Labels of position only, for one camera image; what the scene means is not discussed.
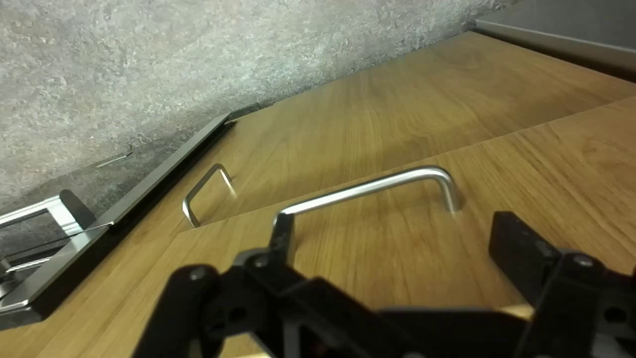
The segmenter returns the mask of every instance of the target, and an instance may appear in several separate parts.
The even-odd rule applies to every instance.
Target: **silver metal bar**
[[[222,183],[224,187],[230,191],[232,197],[236,197],[236,191],[232,187],[232,181],[226,173],[226,169],[220,165],[220,163],[214,163],[210,169],[206,169],[206,173],[196,181],[196,185],[183,197],[183,215],[186,217],[186,221],[192,225],[192,227],[200,227],[200,221],[196,219],[196,215],[192,213],[192,199],[196,197],[196,193],[202,189],[202,185],[214,175],[214,173],[220,173],[222,177]]]
[[[302,201],[302,203],[294,203],[290,207],[284,207],[280,213],[282,215],[308,213],[308,211],[314,211],[314,209],[320,209],[320,207],[328,207],[328,205],[334,205],[334,203],[349,201],[349,199],[355,199],[355,197],[363,197],[363,195],[369,195],[369,193],[375,193],[375,191],[383,191],[383,189],[389,189],[389,187],[397,187],[397,185],[405,185],[405,183],[421,181],[421,179],[437,181],[437,185],[443,191],[443,199],[445,199],[447,211],[449,213],[459,211],[461,203],[459,203],[459,193],[457,193],[453,177],[443,167],[415,167],[415,169],[409,169],[409,171],[399,171],[399,173],[391,173],[391,175],[385,175],[385,177],[379,177],[379,179],[373,179],[373,181],[351,185],[351,187],[328,193],[328,195],[312,197],[312,199]]]

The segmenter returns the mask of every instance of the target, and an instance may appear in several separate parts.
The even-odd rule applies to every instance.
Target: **wooden surface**
[[[632,93],[634,83],[463,34],[240,119],[202,159],[226,165],[238,199],[210,181],[194,211],[212,223]]]
[[[240,121],[55,314],[0,332],[0,356],[129,356],[177,266],[224,268],[268,241],[284,203],[417,163],[457,177],[467,197],[459,215],[445,213],[431,183],[308,213],[296,227],[296,268],[371,306],[518,304],[485,254],[491,213],[512,209],[552,243],[628,272],[636,99],[556,119],[628,93],[630,83],[467,34],[290,97]],[[236,175],[238,199],[200,219],[234,217],[188,231],[181,199],[214,161]],[[210,195],[216,187],[202,193],[208,203],[224,201]]]
[[[463,211],[449,215],[431,183],[314,211],[298,217],[294,266],[369,306],[518,304],[485,250],[493,211],[510,209],[550,243],[630,272],[634,111],[636,97],[411,163],[447,167],[465,195]],[[137,227],[51,318],[0,332],[0,356],[127,356],[171,270],[186,262],[226,268],[236,252],[268,241],[280,207],[171,241]]]

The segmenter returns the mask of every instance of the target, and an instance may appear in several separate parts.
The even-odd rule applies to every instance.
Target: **metal handle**
[[[433,179],[441,187],[445,205],[449,213],[461,209],[459,193],[453,177],[443,167],[415,167],[409,171],[391,173],[379,179],[371,179],[359,185],[351,185],[328,195],[312,197],[308,201],[294,203],[284,207],[274,221],[274,231],[268,245],[270,260],[286,262],[292,250],[292,233],[294,233],[294,215],[308,213],[320,207],[328,207],[334,203],[349,201],[355,197],[363,197],[375,191],[383,191],[389,187],[405,185],[411,181]]]
[[[190,201],[196,197],[196,193],[202,189],[202,185],[214,175],[220,173],[224,187],[230,191],[232,197],[236,197],[236,191],[232,187],[232,181],[226,173],[226,169],[220,163],[214,163],[210,169],[206,169],[206,173],[196,181],[196,185],[183,197],[183,215],[186,217],[186,221],[192,227],[200,227],[200,221],[196,219],[196,215],[190,209]]]
[[[379,177],[373,181],[365,181],[359,185],[351,185],[351,187],[328,193],[328,195],[312,197],[308,201],[284,207],[280,213],[282,215],[298,215],[298,213],[314,211],[314,209],[328,207],[334,203],[363,197],[363,195],[369,195],[375,191],[383,191],[389,187],[399,187],[399,185],[405,185],[411,181],[421,181],[421,179],[437,181],[437,185],[443,191],[443,199],[445,199],[449,213],[459,211],[461,203],[459,203],[459,195],[457,195],[457,187],[455,187],[453,177],[443,167],[417,167],[417,169],[409,169],[409,171],[391,173],[391,175],[385,175],[385,177]]]

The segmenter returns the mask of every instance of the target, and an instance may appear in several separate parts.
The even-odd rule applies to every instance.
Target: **wall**
[[[0,0],[0,209],[101,211],[206,117],[457,34],[510,0]],[[127,167],[95,169],[133,147]]]

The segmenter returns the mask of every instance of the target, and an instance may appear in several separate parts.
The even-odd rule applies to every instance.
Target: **screw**
[[[190,280],[200,280],[204,274],[204,268],[196,266],[194,270],[190,270]]]
[[[576,262],[578,266],[594,266],[594,260],[588,258],[588,256],[584,256],[584,254],[576,254],[576,256],[574,256],[574,262]]]
[[[262,268],[266,264],[268,264],[268,256],[266,254],[254,258],[254,266]]]

